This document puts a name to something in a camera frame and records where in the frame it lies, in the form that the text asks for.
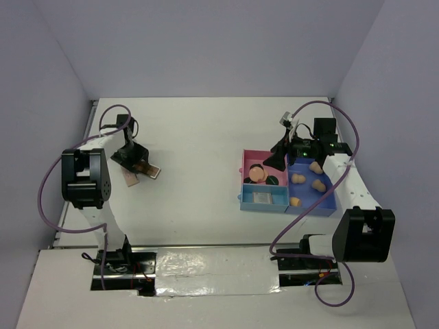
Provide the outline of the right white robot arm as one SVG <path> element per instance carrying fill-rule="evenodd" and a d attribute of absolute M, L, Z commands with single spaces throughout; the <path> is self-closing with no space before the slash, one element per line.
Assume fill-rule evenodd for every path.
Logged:
<path fill-rule="evenodd" d="M 311 234 L 298 252 L 300 264 L 315 267 L 322 259 L 339 263 L 386 261 L 395 216 L 369 194 L 354 164 L 356 151 L 339 140 L 336 120 L 317 118 L 309 138 L 301 138 L 300 125 L 290 113 L 280 120 L 285 135 L 271 149 L 264 165 L 288 172 L 289 208 L 303 219 L 307 215 L 343 215 L 333 234 Z"/>

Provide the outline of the green puff top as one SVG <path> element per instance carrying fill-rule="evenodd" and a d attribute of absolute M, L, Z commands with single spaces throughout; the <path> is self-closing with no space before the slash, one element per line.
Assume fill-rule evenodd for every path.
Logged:
<path fill-rule="evenodd" d="M 255 163 L 250 165 L 249 171 L 253 170 L 254 168 L 260 168 L 261 170 L 263 170 L 263 166 L 261 164 Z"/>

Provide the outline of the colourful glitter eyeshadow palette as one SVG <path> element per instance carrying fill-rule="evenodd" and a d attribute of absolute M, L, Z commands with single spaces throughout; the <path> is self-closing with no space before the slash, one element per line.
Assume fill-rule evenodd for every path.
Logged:
<path fill-rule="evenodd" d="M 265 192 L 254 192 L 253 202 L 256 204 L 272 204 L 272 194 Z"/>

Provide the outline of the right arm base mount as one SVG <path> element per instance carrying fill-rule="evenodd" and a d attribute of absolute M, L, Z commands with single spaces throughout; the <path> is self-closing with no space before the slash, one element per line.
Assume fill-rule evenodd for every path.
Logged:
<path fill-rule="evenodd" d="M 299 254 L 334 257 L 332 234 L 306 234 L 299 243 L 281 246 L 278 254 Z M 271 256 L 278 267 L 281 287 L 314 286 L 319 279 L 321 284 L 342 284 L 339 265 L 335 260 L 303 257 Z"/>

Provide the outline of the peach puff with ribbon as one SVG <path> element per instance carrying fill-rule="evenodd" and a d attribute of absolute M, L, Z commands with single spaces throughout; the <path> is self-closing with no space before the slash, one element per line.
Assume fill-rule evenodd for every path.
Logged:
<path fill-rule="evenodd" d="M 268 177 L 268 173 L 265 169 L 261 170 L 260 168 L 254 168 L 249 171 L 249 178 L 255 183 L 264 182 Z"/>

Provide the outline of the brown eyeshadow palette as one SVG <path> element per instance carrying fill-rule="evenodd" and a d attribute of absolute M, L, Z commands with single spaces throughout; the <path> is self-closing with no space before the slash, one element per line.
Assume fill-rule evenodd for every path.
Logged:
<path fill-rule="evenodd" d="M 159 167 L 146 162 L 139 162 L 134 165 L 134 168 L 138 173 L 141 173 L 149 178 L 156 179 L 161 172 Z"/>

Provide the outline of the gourd sponge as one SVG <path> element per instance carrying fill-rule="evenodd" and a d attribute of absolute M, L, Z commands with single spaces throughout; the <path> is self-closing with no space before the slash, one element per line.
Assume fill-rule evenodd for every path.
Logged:
<path fill-rule="evenodd" d="M 301 174 L 293 173 L 291 176 L 292 184 L 304 184 L 306 182 L 306 177 Z"/>
<path fill-rule="evenodd" d="M 320 180 L 314 180 L 311 187 L 321 193 L 324 193 L 327 190 L 326 185 Z"/>
<path fill-rule="evenodd" d="M 316 174 L 318 174 L 318 175 L 323 174 L 322 167 L 321 167 L 316 161 L 312 162 L 312 163 L 309 165 L 309 170 L 310 170 L 310 171 L 313 171 L 314 173 L 316 173 Z"/>

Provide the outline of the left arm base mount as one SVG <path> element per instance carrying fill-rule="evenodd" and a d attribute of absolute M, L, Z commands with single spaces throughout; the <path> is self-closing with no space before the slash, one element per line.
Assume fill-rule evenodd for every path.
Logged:
<path fill-rule="evenodd" d="M 92 291 L 131 290 L 140 296 L 156 295 L 156 252 L 133 248 L 126 241 L 115 252 L 99 250 L 94 257 L 83 252 L 81 257 L 93 263 Z"/>

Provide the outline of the orange teardrop sponge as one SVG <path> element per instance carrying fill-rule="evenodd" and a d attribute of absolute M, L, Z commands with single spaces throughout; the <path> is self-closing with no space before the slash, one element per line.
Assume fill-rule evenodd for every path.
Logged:
<path fill-rule="evenodd" d="M 291 207 L 301 207 L 302 206 L 302 201 L 299 198 L 297 198 L 297 197 L 290 197 L 289 205 Z"/>

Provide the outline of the gourd sponge front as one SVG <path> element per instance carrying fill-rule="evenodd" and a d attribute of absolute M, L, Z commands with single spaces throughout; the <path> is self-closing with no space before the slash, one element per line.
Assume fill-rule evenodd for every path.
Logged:
<path fill-rule="evenodd" d="M 318 174 L 318 175 L 323 174 L 322 167 L 321 167 L 316 161 L 312 162 L 312 163 L 309 165 L 309 170 L 310 170 L 310 171 L 313 171 L 314 173 L 316 173 L 316 174 Z"/>

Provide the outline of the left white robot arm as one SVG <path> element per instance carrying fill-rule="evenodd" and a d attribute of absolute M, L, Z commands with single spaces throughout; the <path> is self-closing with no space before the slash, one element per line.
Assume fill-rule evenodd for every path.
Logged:
<path fill-rule="evenodd" d="M 106 226 L 95 231 L 99 251 L 94 262 L 119 273 L 134 267 L 134 255 L 110 208 L 108 161 L 113 160 L 134 175 L 154 172 L 148 149 L 134 141 L 138 130 L 135 119 L 119 114 L 116 123 L 103 126 L 102 136 L 81 147 L 66 149 L 61 155 L 62 196 L 90 226 Z"/>

